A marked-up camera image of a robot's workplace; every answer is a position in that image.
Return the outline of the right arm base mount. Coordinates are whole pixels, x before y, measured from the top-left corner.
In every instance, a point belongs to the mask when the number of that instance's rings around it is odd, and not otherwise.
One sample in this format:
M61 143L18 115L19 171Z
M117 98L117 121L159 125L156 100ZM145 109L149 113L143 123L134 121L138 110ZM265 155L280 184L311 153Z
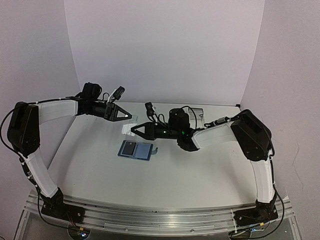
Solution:
M255 207L237 210L233 219L237 226L245 227L249 225L259 225L278 218L278 212L275 207L277 195L275 194L271 202L263 203L256 200Z

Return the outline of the silver credit card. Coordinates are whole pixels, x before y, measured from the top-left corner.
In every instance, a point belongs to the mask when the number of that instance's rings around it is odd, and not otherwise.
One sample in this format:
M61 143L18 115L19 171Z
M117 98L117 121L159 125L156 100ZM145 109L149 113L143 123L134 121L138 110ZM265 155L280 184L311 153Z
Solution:
M137 125L138 125L138 116L137 115L133 115L132 118L129 119L127 121L127 123L122 126L121 133L123 135L129 136L129 137L134 137L135 133L133 133L131 131L131 128L133 128L133 127L135 127Z

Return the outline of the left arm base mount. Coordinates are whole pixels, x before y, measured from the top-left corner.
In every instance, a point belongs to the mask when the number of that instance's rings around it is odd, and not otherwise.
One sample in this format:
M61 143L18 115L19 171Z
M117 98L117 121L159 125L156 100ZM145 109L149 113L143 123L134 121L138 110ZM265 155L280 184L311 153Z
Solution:
M41 214L74 224L83 222L85 209L80 206L64 203L64 195L59 187L53 197L46 197L42 193L40 193L40 197L43 200Z

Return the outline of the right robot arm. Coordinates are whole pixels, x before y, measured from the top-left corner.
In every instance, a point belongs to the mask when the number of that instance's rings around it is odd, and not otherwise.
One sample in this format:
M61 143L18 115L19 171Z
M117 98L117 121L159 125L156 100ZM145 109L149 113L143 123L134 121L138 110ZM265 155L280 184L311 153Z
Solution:
M172 139L187 151L195 152L214 145L237 142L253 168L257 197L261 204L269 204L276 196L272 159L275 150L271 131L249 110L245 109L233 117L221 117L202 128L192 128L189 114L182 107L169 111L167 123L154 120L132 127L131 132L154 141Z

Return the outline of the black VIP card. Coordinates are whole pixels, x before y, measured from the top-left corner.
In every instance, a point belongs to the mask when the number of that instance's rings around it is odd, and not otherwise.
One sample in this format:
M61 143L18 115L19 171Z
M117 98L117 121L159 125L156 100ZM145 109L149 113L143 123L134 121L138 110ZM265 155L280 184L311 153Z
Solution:
M135 152L136 144L136 142L126 141L122 149L122 154L132 156Z

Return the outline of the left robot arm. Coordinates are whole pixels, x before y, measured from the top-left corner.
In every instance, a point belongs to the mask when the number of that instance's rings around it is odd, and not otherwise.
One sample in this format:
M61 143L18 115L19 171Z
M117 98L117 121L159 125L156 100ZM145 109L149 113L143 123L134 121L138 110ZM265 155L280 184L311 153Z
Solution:
M60 191L45 166L40 151L40 126L46 122L81 115L90 115L110 122L130 120L132 115L115 104L125 88L119 86L106 100L99 99L102 87L87 82L83 90L75 96L55 98L35 102L18 102L7 116L6 147L19 157L27 179L46 198L53 198Z

